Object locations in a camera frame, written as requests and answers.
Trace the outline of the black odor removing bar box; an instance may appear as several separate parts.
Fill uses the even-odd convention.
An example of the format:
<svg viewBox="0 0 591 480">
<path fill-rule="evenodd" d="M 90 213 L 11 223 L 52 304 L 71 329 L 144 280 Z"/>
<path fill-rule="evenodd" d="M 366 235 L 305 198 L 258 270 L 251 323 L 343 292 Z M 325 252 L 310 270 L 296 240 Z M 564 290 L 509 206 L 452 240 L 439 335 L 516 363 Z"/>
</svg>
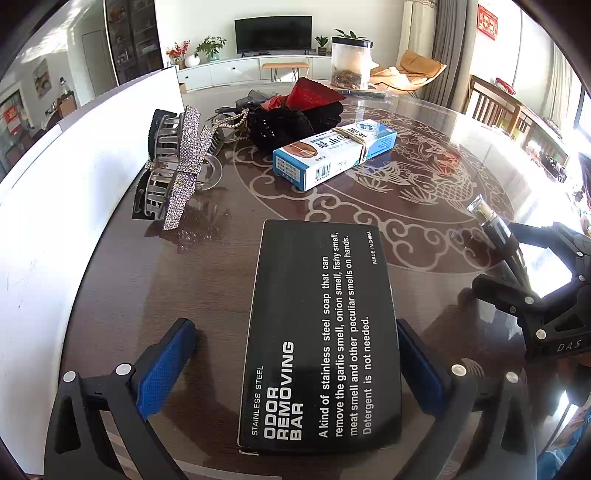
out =
<svg viewBox="0 0 591 480">
<path fill-rule="evenodd" d="M 380 230 L 263 225 L 243 367 L 238 447 L 358 452 L 400 437 L 397 319 Z"/>
</svg>

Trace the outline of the dark glass display cabinet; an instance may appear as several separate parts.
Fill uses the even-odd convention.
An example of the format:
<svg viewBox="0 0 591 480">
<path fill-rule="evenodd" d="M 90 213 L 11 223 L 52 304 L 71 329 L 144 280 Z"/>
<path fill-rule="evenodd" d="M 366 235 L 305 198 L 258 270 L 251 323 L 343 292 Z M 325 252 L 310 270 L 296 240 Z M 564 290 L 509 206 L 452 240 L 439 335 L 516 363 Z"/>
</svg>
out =
<svg viewBox="0 0 591 480">
<path fill-rule="evenodd" d="M 118 85 L 163 67 L 152 0 L 102 2 L 107 45 Z"/>
</svg>

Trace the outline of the black velvet hair bow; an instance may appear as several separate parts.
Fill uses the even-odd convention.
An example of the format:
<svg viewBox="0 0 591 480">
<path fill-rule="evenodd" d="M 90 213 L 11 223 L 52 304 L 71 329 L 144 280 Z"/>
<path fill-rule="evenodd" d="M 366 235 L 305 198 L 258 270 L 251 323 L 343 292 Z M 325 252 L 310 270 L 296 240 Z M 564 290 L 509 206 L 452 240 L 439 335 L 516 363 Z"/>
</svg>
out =
<svg viewBox="0 0 591 480">
<path fill-rule="evenodd" d="M 247 130 L 249 139 L 259 151 L 270 154 L 273 150 L 302 139 L 329 131 L 342 121 L 344 106 L 334 102 L 308 110 L 290 110 L 280 103 L 266 109 L 263 105 L 249 108 Z"/>
</svg>

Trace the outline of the red pouch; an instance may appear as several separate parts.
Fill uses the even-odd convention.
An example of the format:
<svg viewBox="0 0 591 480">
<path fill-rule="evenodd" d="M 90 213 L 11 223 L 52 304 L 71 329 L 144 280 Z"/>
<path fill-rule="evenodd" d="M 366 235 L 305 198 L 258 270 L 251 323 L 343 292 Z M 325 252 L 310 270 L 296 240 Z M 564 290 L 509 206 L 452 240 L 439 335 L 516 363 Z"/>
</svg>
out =
<svg viewBox="0 0 591 480">
<path fill-rule="evenodd" d="M 289 95 L 276 95 L 263 102 L 262 108 L 266 111 L 277 108 L 304 111 L 342 102 L 345 99 L 345 95 L 322 83 L 308 78 L 300 78 L 295 82 Z"/>
</svg>

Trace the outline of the white tv cabinet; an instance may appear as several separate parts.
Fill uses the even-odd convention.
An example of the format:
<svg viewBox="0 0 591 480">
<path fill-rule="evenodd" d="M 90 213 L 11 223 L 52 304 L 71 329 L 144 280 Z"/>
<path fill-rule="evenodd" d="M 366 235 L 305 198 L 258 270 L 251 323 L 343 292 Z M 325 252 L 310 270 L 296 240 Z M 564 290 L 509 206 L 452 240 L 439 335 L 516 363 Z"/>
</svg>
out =
<svg viewBox="0 0 591 480">
<path fill-rule="evenodd" d="M 305 62 L 310 69 L 301 70 L 300 78 L 329 81 L 332 76 L 331 57 L 318 55 L 263 55 L 218 60 L 180 69 L 177 78 L 183 93 L 217 86 L 250 82 L 271 82 L 264 63 Z M 295 82 L 290 70 L 280 70 L 280 83 Z"/>
</svg>

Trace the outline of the clear plastic jar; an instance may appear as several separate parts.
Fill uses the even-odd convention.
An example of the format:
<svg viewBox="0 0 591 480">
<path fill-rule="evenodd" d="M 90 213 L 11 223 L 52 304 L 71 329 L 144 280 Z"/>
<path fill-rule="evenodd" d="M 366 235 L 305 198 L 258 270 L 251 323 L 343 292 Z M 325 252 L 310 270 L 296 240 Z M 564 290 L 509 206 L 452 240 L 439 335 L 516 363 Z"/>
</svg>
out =
<svg viewBox="0 0 591 480">
<path fill-rule="evenodd" d="M 367 90 L 373 65 L 373 42 L 336 36 L 331 43 L 331 85 L 346 90 Z"/>
</svg>

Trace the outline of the gold cosmetic tube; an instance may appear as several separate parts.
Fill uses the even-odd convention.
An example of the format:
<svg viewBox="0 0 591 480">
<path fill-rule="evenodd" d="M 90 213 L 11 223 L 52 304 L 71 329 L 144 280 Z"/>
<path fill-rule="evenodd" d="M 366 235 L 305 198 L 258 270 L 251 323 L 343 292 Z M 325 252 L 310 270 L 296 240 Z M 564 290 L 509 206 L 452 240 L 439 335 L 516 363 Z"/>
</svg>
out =
<svg viewBox="0 0 591 480">
<path fill-rule="evenodd" d="M 504 219 L 488 205 L 482 195 L 478 195 L 467 209 L 478 220 L 482 230 L 493 244 L 497 258 L 507 265 L 517 282 L 512 286 L 500 279 L 480 275 L 473 282 L 475 295 L 482 300 L 492 299 L 494 295 L 500 294 L 504 287 L 519 287 L 525 294 L 526 304 L 539 303 L 540 297 L 531 289 L 519 241 Z"/>
</svg>

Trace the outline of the red flowers white vase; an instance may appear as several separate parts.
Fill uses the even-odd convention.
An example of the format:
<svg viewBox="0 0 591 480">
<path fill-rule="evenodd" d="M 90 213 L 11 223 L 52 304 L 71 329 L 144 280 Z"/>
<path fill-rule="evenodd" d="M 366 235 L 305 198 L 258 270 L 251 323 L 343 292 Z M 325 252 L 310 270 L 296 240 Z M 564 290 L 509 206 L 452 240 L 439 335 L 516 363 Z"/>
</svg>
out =
<svg viewBox="0 0 591 480">
<path fill-rule="evenodd" d="M 178 69 L 191 68 L 200 64 L 198 54 L 190 52 L 189 47 L 190 41 L 184 40 L 180 43 L 175 42 L 173 47 L 166 50 L 169 61 Z"/>
</svg>

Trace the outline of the black television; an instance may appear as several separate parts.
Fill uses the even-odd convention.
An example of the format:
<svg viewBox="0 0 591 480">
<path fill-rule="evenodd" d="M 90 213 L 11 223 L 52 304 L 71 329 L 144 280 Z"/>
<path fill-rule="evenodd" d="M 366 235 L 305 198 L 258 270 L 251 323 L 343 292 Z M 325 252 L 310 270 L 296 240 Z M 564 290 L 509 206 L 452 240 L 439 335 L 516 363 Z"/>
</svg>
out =
<svg viewBox="0 0 591 480">
<path fill-rule="evenodd" d="M 263 16 L 235 20 L 238 54 L 311 50 L 312 17 Z"/>
</svg>

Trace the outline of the orange lounge chair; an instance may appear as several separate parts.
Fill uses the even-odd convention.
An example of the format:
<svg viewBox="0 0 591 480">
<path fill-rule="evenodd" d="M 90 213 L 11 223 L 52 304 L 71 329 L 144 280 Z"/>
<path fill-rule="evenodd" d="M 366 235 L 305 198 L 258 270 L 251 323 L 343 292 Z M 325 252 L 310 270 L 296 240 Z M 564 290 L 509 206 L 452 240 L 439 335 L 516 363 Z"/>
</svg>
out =
<svg viewBox="0 0 591 480">
<path fill-rule="evenodd" d="M 370 71 L 370 83 L 383 91 L 411 94 L 433 82 L 446 68 L 446 64 L 407 50 L 397 66 L 377 66 Z"/>
</svg>

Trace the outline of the green potted plant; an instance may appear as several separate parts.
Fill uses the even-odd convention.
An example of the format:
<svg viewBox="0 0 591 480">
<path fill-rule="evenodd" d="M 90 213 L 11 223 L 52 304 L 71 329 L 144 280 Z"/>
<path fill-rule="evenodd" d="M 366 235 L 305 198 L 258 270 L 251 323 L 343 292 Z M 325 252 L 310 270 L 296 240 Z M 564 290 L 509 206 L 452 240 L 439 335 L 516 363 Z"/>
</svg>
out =
<svg viewBox="0 0 591 480">
<path fill-rule="evenodd" d="M 228 40 L 221 36 L 206 36 L 195 48 L 195 55 L 204 54 L 207 62 L 217 61 Z"/>
</svg>

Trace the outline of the blue white toothpaste box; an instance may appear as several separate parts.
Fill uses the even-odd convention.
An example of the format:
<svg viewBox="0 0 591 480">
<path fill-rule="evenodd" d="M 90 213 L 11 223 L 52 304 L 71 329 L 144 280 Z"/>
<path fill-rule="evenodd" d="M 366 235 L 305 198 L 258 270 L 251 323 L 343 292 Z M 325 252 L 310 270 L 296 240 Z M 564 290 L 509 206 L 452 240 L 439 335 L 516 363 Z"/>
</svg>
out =
<svg viewBox="0 0 591 480">
<path fill-rule="evenodd" d="M 391 151 L 398 132 L 372 119 L 342 125 L 273 151 L 273 173 L 298 191 L 311 188 Z"/>
</svg>

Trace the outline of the rhinestone bow hair claw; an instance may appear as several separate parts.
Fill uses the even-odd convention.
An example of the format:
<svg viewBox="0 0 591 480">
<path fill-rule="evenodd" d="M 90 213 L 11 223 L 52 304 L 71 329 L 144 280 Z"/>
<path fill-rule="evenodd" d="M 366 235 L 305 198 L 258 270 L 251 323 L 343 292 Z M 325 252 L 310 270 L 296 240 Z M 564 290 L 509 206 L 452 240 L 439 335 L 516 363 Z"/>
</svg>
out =
<svg viewBox="0 0 591 480">
<path fill-rule="evenodd" d="M 195 192 L 221 179 L 221 163 L 211 155 L 213 131 L 200 127 L 197 108 L 179 114 L 154 111 L 147 137 L 148 160 L 135 187 L 131 217 L 178 227 Z"/>
</svg>

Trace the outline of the wooden stool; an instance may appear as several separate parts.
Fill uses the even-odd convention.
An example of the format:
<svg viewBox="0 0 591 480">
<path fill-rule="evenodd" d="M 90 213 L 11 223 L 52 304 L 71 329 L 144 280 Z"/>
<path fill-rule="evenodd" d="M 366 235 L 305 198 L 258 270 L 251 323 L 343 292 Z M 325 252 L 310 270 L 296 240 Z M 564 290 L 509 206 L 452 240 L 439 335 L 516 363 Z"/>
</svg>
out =
<svg viewBox="0 0 591 480">
<path fill-rule="evenodd" d="M 281 63 L 264 63 L 262 69 L 270 71 L 270 81 L 280 81 L 279 73 L 280 70 L 290 70 L 291 77 L 294 81 L 300 79 L 301 70 L 310 69 L 310 64 L 305 62 L 281 62 Z"/>
</svg>

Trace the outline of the wooden dining chair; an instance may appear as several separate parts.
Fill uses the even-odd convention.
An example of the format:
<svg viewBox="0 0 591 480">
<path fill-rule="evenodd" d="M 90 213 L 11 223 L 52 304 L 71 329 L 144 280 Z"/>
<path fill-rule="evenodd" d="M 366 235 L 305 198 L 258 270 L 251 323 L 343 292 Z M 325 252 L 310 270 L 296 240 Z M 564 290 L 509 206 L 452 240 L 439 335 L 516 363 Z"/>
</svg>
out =
<svg viewBox="0 0 591 480">
<path fill-rule="evenodd" d="M 462 113 L 489 127 L 498 127 L 510 136 L 529 127 L 525 106 L 513 95 L 478 76 L 472 75 Z"/>
</svg>

